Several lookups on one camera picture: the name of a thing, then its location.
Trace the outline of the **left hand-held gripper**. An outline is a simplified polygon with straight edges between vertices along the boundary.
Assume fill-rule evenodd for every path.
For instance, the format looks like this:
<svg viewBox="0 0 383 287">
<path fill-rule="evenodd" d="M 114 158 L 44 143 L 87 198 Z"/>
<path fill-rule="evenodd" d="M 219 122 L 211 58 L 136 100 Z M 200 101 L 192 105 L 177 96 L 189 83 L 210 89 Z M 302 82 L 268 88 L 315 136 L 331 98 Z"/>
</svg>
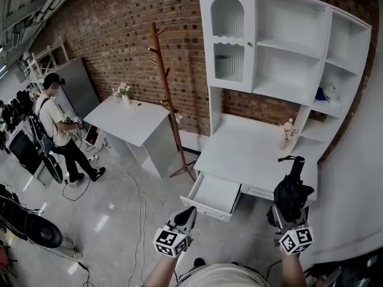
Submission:
<svg viewBox="0 0 383 287">
<path fill-rule="evenodd" d="M 192 229 L 197 217 L 195 206 L 185 207 L 171 214 L 166 225 L 169 227 L 158 228 L 153 239 L 153 245 L 157 253 L 176 258 L 186 251 L 191 245 Z"/>
</svg>

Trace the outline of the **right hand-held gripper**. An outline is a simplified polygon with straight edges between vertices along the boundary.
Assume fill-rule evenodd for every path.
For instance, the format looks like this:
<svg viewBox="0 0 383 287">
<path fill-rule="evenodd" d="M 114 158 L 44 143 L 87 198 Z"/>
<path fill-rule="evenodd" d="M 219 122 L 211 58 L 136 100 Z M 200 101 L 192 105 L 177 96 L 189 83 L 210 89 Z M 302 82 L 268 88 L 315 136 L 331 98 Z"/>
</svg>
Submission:
<svg viewBox="0 0 383 287">
<path fill-rule="evenodd" d="M 314 243 L 314 235 L 312 228 L 308 227 L 309 206 L 300 209 L 299 218 L 294 222 L 295 227 L 303 227 L 288 230 L 279 240 L 278 243 L 287 255 L 299 254 L 305 251 Z M 268 223 L 278 229 L 281 229 L 281 219 L 279 210 L 273 204 L 267 212 Z"/>
</svg>

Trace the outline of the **black umbrella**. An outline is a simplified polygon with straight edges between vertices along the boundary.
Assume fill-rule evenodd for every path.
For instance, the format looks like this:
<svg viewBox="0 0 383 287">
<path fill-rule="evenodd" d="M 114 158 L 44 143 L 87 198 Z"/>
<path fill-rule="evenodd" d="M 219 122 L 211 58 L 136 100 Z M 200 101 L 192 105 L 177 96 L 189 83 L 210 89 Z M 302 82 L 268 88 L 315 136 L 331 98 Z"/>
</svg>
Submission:
<svg viewBox="0 0 383 287">
<path fill-rule="evenodd" d="M 304 185 L 300 178 L 305 159 L 301 156 L 288 155 L 279 158 L 278 162 L 293 160 L 293 166 L 288 175 L 274 190 L 274 204 L 281 211 L 287 222 L 293 222 L 300 216 L 308 197 L 314 192 L 310 186 Z"/>
</svg>

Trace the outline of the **white drawer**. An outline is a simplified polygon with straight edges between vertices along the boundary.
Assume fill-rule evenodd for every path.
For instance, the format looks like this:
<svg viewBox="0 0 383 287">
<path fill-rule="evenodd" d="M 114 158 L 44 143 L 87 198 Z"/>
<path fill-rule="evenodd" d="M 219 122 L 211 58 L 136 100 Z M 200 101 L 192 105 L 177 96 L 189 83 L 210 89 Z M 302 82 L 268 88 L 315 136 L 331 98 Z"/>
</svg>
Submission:
<svg viewBox="0 0 383 287">
<path fill-rule="evenodd" d="M 194 206 L 205 216 L 229 222 L 241 194 L 241 184 L 200 172 L 187 197 L 185 207 Z"/>
<path fill-rule="evenodd" d="M 266 199 L 266 200 L 270 200 L 270 201 L 274 200 L 273 191 L 261 190 L 259 188 L 247 186 L 244 184 L 241 185 L 241 193 L 248 194 L 248 195 L 262 198 L 262 199 Z"/>
</svg>

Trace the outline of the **person's left forearm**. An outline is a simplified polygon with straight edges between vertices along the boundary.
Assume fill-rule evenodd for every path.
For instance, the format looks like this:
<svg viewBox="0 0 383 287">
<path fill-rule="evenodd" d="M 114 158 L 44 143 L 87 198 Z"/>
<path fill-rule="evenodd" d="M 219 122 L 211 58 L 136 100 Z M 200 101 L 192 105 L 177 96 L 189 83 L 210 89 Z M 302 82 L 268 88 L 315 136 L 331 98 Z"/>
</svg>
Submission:
<svg viewBox="0 0 383 287">
<path fill-rule="evenodd" d="M 177 262 L 178 257 L 163 255 L 142 287 L 169 287 Z"/>
</svg>

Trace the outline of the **person's right forearm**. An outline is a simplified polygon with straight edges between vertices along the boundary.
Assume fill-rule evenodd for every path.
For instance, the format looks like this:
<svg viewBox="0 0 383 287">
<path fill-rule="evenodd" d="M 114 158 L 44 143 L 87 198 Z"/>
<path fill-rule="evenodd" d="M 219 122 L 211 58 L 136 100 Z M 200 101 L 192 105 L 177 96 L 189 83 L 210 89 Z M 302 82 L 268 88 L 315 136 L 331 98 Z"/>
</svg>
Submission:
<svg viewBox="0 0 383 287">
<path fill-rule="evenodd" d="M 282 263 L 282 287 L 307 287 L 306 280 L 300 264 L 299 254 L 288 255 L 280 247 Z"/>
</svg>

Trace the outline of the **white closed drawer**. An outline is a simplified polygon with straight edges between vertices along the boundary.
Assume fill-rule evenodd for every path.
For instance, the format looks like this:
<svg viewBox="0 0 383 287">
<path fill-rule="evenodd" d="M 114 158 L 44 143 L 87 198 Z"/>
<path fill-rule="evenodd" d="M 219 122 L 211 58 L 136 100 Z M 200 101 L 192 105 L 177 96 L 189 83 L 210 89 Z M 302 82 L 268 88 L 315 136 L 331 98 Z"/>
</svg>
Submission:
<svg viewBox="0 0 383 287">
<path fill-rule="evenodd" d="M 270 201 L 274 200 L 273 191 L 261 190 L 259 188 L 247 186 L 244 184 L 241 185 L 241 193 L 248 194 L 248 195 L 262 198 L 262 199 L 266 199 L 266 200 L 270 200 Z"/>
</svg>

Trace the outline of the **person's own torso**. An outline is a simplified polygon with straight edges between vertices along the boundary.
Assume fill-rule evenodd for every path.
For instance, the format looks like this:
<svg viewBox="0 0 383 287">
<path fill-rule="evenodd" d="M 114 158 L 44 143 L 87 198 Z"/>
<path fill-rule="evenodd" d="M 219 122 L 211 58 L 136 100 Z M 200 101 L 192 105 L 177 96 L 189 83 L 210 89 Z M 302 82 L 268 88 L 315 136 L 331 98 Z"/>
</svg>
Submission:
<svg viewBox="0 0 383 287">
<path fill-rule="evenodd" d="M 224 263 L 190 270 L 175 287 L 269 287 L 269 284 L 256 271 Z"/>
</svg>

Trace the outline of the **pink flower vase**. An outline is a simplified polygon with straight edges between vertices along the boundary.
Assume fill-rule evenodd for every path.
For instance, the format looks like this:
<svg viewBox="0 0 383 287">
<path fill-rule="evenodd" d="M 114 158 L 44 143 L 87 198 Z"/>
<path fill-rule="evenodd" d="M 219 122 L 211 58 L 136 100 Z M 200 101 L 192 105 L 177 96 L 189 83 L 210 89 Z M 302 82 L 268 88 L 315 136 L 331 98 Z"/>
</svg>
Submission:
<svg viewBox="0 0 383 287">
<path fill-rule="evenodd" d="M 289 118 L 288 121 L 281 126 L 282 139 L 279 143 L 279 148 L 281 150 L 284 150 L 286 148 L 290 140 L 297 138 L 298 129 L 294 126 L 293 122 L 294 120 L 292 118 Z"/>
</svg>

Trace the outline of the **white box red interior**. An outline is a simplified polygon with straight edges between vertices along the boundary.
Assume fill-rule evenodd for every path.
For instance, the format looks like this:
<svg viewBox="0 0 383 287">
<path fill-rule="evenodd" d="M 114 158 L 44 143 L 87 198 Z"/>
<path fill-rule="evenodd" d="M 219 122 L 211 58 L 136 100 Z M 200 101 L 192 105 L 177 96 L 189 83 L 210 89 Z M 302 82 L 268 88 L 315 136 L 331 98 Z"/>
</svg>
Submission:
<svg viewBox="0 0 383 287">
<path fill-rule="evenodd" d="M 99 139 L 99 129 L 91 125 L 86 134 L 85 141 L 90 146 L 98 147 L 99 146 L 98 139 Z"/>
</svg>

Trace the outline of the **white plush toy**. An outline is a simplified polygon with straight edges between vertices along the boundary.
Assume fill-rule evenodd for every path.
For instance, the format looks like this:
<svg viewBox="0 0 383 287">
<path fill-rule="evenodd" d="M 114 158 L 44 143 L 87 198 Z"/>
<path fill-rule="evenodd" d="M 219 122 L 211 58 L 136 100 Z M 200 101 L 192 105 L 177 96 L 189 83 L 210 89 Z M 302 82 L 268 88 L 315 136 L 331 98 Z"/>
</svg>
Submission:
<svg viewBox="0 0 383 287">
<path fill-rule="evenodd" d="M 338 88 L 333 83 L 328 83 L 323 88 L 323 95 L 328 102 L 338 102 L 340 99 Z"/>
</svg>

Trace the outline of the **white flower vase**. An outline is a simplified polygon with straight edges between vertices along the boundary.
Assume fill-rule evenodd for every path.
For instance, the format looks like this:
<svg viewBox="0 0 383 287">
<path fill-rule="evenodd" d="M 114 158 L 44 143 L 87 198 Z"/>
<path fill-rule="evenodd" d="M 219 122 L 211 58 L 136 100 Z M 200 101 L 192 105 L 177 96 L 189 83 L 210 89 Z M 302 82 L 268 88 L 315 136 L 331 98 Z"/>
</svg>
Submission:
<svg viewBox="0 0 383 287">
<path fill-rule="evenodd" d="M 113 96 L 119 102 L 123 102 L 126 106 L 130 105 L 129 91 L 130 91 L 129 82 L 120 83 L 120 85 L 117 88 L 112 89 Z"/>
</svg>

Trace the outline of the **white hutch shelf cabinet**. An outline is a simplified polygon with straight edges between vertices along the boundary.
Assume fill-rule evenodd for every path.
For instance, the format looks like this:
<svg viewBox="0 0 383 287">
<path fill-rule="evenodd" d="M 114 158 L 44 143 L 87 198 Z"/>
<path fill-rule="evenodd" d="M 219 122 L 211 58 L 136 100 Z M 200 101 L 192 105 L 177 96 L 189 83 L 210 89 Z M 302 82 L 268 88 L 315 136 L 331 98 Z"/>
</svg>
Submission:
<svg viewBox="0 0 383 287">
<path fill-rule="evenodd" d="M 369 51 L 371 26 L 319 0 L 199 0 L 210 129 L 222 115 L 224 90 L 300 106 L 288 148 L 320 156 L 355 97 Z M 339 101 L 318 101 L 333 83 Z"/>
</svg>

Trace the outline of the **brown wooden coat rack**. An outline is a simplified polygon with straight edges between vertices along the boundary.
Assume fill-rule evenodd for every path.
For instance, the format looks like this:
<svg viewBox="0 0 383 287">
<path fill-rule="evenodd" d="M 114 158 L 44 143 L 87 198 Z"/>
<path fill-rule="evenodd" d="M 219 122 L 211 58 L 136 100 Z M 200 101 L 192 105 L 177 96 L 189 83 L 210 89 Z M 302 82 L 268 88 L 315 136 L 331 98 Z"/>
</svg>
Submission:
<svg viewBox="0 0 383 287">
<path fill-rule="evenodd" d="M 175 112 L 174 112 L 174 106 L 172 103 L 171 93 L 170 93 L 169 85 L 168 85 L 168 74 L 169 74 L 170 69 L 165 68 L 164 62 L 163 62 L 163 57 L 162 57 L 162 52 L 160 49 L 159 36 L 161 34 L 163 34 L 164 32 L 166 32 L 166 30 L 167 30 L 167 27 L 157 31 L 156 23 L 155 22 L 151 23 L 150 32 L 151 32 L 151 36 L 152 36 L 152 39 L 154 42 L 154 47 L 148 47 L 147 50 L 156 55 L 156 61 L 153 61 L 151 59 L 148 59 L 148 61 L 150 63 L 158 66 L 158 68 L 159 68 L 161 82 L 162 82 L 162 86 L 163 86 L 163 89 L 165 92 L 166 102 L 168 103 L 168 108 L 169 108 L 169 112 L 170 112 L 171 127 L 172 127 L 172 131 L 173 131 L 175 143 L 176 143 L 176 146 L 177 146 L 177 149 L 178 149 L 178 152 L 181 156 L 181 161 L 182 161 L 181 168 L 178 169 L 177 171 L 175 171 L 169 177 L 173 178 L 174 176 L 180 175 L 182 173 L 186 173 L 189 175 L 189 177 L 191 177 L 192 181 L 195 182 L 196 178 L 193 176 L 190 169 L 196 163 L 196 161 L 191 161 L 189 163 L 186 162 L 184 150 L 183 150 L 183 147 L 181 144 L 181 138 L 180 138 L 180 134 L 179 134 L 179 130 L 178 130 L 177 120 L 176 120 L 176 116 L 175 116 Z"/>
</svg>

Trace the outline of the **black office chair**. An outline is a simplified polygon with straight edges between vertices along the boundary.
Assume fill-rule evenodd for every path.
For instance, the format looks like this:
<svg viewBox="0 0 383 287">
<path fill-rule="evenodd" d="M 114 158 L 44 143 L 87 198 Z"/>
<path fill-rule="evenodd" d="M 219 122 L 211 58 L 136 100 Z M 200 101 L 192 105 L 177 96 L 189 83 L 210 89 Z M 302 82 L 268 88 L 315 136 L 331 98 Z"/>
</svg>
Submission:
<svg viewBox="0 0 383 287">
<path fill-rule="evenodd" d="M 24 131 L 19 131 L 9 143 L 8 149 L 18 159 L 20 165 L 26 169 L 34 179 L 40 181 L 39 174 L 43 168 L 42 151 L 40 147 L 29 139 Z"/>
</svg>

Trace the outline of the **grey metal cabinet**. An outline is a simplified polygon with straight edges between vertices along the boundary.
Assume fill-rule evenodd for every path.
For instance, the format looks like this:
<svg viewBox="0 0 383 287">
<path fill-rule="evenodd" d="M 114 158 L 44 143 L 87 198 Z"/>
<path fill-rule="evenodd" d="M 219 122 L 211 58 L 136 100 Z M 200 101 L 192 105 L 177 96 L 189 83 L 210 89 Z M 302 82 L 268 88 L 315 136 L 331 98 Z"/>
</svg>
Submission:
<svg viewBox="0 0 383 287">
<path fill-rule="evenodd" d="M 100 99 L 88 76 L 81 58 L 72 59 L 53 70 L 64 81 L 59 87 L 55 101 L 61 111 L 71 117 L 82 120 L 99 104 Z"/>
</svg>

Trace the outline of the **white metal shelf rack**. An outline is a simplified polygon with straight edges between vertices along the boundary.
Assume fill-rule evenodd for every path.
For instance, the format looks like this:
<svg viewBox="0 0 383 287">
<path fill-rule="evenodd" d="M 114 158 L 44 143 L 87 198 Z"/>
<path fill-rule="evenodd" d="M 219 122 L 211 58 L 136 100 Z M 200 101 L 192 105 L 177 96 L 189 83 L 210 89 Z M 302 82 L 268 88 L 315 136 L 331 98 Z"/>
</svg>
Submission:
<svg viewBox="0 0 383 287">
<path fill-rule="evenodd" d="M 24 52 L 22 67 L 29 82 L 42 84 L 49 73 L 58 71 L 69 61 L 65 43 L 65 37 L 59 36 L 53 45 L 48 45 L 39 53 Z"/>
</svg>

